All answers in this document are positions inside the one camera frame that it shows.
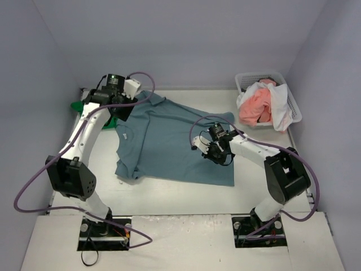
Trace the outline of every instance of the white table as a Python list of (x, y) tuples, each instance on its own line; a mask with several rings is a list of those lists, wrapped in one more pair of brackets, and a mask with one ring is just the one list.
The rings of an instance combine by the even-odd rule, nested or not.
[[(177, 103), (211, 113), (230, 111), (235, 116), (236, 126), (251, 137), (283, 147), (291, 145), (288, 133), (282, 134), (273, 129), (256, 130), (240, 125), (237, 117), (236, 90), (163, 90), (156, 93)], [(114, 130), (102, 131), (89, 161), (89, 168), (98, 180), (96, 191), (102, 201), (111, 207), (114, 215), (249, 213), (268, 193), (265, 171), (240, 156), (236, 156), (234, 160), (234, 187), (159, 178), (142, 178), (127, 183), (115, 175), (118, 144), (119, 138)], [(74, 204), (60, 193), (56, 193), (52, 206), (68, 205)], [(285, 210), (309, 212), (305, 193), (288, 203)], [(52, 211), (51, 215), (74, 213), (77, 212), (61, 210)]]
[[(39, 216), (21, 271), (343, 271), (323, 213), (303, 223), (282, 217), (288, 247), (235, 248), (230, 215), (135, 216), (153, 243), (101, 251), (91, 268), (77, 251), (81, 216)], [(143, 242), (133, 234), (131, 244)], [(84, 252), (88, 263), (94, 252)]]
[[(234, 90), (158, 93), (204, 111), (231, 111), (237, 116)], [(237, 127), (257, 140), (290, 146), (287, 133)], [(156, 178), (128, 184), (114, 175), (117, 148), (115, 131), (102, 131), (89, 164), (98, 178), (96, 190), (113, 214), (132, 215), (133, 228), (150, 235), (154, 242), (130, 251), (102, 251), (98, 263), (87, 268), (77, 251), (82, 215), (52, 211), (49, 216), (38, 217), (22, 271), (344, 270), (323, 213), (303, 223), (282, 215), (288, 247), (235, 248), (229, 214), (249, 213), (267, 193), (263, 169), (246, 159), (235, 158), (234, 187)], [(57, 193), (52, 205), (71, 204)], [(285, 209), (303, 217), (310, 210), (306, 195), (295, 198)], [(136, 234), (131, 237), (131, 244), (143, 241)], [(92, 257), (90, 253), (85, 252), (85, 257)]]

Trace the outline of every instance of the blue t-shirt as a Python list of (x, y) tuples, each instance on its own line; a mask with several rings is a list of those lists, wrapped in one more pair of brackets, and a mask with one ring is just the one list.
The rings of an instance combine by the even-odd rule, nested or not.
[[(150, 92), (143, 91), (137, 98), (142, 100), (148, 95)], [(222, 167), (204, 159), (200, 150), (191, 150), (188, 139), (190, 128), (206, 115), (209, 113), (174, 103), (157, 94), (135, 106), (126, 122), (118, 120), (117, 123), (116, 131), (120, 138), (117, 153), (120, 159), (116, 174), (128, 179), (150, 176), (234, 186), (233, 163)], [(217, 115), (234, 122), (230, 112)], [(226, 125), (224, 128), (229, 127), (221, 119), (203, 119), (193, 128), (192, 138), (215, 122)]]

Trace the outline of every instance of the pink cloth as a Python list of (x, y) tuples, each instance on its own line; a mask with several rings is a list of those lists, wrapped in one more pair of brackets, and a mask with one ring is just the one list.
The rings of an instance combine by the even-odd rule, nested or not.
[[(270, 79), (262, 79), (261, 83), (276, 83)], [(257, 122), (271, 123), (271, 93), (270, 90), (258, 89), (252, 97), (247, 99), (241, 106), (239, 111), (239, 121), (243, 124), (256, 126)]]

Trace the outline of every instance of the white plastic basket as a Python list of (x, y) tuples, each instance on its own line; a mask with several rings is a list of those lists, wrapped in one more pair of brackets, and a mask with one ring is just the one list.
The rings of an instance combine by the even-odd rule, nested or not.
[[(241, 89), (247, 89), (248, 86), (253, 85), (258, 80), (268, 77), (272, 77), (280, 85), (286, 84), (286, 81), (283, 78), (283, 76), (279, 72), (275, 72), (275, 71), (239, 73), (235, 77), (239, 94), (242, 97), (244, 93), (241, 91)], [(302, 115), (288, 86), (287, 86), (287, 91), (288, 91), (287, 103), (289, 108), (292, 110), (292, 118), (293, 118), (292, 122), (297, 123), (302, 120)], [(256, 126), (270, 126), (270, 125), (272, 125), (272, 123), (256, 124)]]

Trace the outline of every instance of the screw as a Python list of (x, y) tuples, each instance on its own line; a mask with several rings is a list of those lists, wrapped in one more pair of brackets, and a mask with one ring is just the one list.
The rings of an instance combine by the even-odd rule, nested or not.
[(282, 223), (280, 221), (275, 221), (275, 228), (276, 229), (281, 229), (282, 228)]
[(84, 224), (81, 224), (80, 226), (80, 231), (82, 233), (86, 232), (88, 230), (88, 224), (87, 223), (84, 223)]
[(239, 229), (239, 227), (241, 227), (241, 222), (235, 222), (233, 224), (233, 228), (235, 228), (235, 230)]

